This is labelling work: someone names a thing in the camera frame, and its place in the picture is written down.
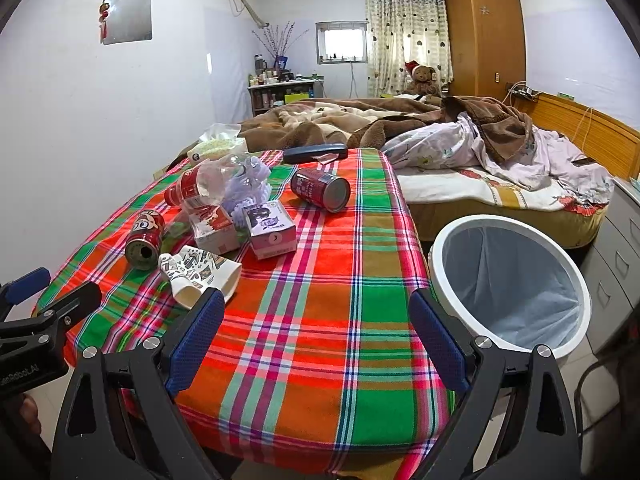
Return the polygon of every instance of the blue gripper pad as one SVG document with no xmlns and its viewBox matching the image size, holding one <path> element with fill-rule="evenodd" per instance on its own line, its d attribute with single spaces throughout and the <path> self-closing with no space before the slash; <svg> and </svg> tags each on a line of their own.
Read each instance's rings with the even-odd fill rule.
<svg viewBox="0 0 640 480">
<path fill-rule="evenodd" d="M 469 389 L 465 359 L 429 303 L 417 291 L 409 298 L 409 319 L 447 390 Z"/>
<path fill-rule="evenodd" d="M 169 378 L 164 387 L 172 397 L 191 386 L 224 315 L 225 297 L 216 290 L 171 354 Z"/>
<path fill-rule="evenodd" d="M 49 271 L 40 267 L 9 283 L 4 298 L 11 306 L 20 304 L 49 286 L 50 281 Z"/>
</svg>

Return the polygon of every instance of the plaid tablecloth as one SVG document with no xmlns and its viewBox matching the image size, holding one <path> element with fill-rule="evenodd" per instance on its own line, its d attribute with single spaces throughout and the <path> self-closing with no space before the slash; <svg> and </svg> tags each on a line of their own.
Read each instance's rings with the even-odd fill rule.
<svg viewBox="0 0 640 480">
<path fill-rule="evenodd" d="M 324 166 L 351 184 L 330 214 L 290 190 L 297 166 L 272 167 L 272 199 L 298 227 L 298 250 L 258 261 L 244 245 L 235 296 L 191 388 L 176 401 L 199 442 L 301 472 L 407 479 L 446 425 L 451 398 L 408 322 L 409 294 L 428 286 L 414 223 L 377 150 Z M 317 164 L 306 164 L 318 167 Z M 67 359 L 161 336 L 183 311 L 159 271 L 132 270 L 124 243 L 136 213 L 178 213 L 162 192 L 184 166 L 116 211 L 78 249 L 38 301 L 43 308 L 85 280 L 101 308 L 68 332 Z M 193 243 L 169 240 L 173 251 Z"/>
</svg>

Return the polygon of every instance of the human hand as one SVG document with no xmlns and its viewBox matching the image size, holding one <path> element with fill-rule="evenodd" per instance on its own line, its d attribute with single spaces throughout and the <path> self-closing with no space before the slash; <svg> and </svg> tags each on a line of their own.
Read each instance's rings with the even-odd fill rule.
<svg viewBox="0 0 640 480">
<path fill-rule="evenodd" d="M 28 424 L 31 433 L 39 435 L 42 433 L 42 424 L 38 420 L 38 405 L 28 394 L 24 394 L 22 405 L 20 406 L 20 415 Z"/>
</svg>

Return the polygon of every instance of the trash can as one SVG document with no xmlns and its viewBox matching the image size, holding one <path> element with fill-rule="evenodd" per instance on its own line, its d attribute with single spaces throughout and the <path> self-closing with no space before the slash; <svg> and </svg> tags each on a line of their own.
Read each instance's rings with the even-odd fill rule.
<svg viewBox="0 0 640 480">
<path fill-rule="evenodd" d="M 571 258 L 551 238 L 510 218 L 453 221 L 429 252 L 431 284 L 448 314 L 500 348 L 549 346 L 556 358 L 587 332 L 591 298 Z"/>
</svg>

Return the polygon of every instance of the heart-pattern curtain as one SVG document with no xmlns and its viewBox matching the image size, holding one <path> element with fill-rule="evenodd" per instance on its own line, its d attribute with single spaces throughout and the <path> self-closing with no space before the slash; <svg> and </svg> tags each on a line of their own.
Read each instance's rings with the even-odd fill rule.
<svg viewBox="0 0 640 480">
<path fill-rule="evenodd" d="M 369 96 L 400 94 L 411 82 L 411 60 L 436 69 L 440 86 L 453 81 L 444 0 L 367 0 Z"/>
</svg>

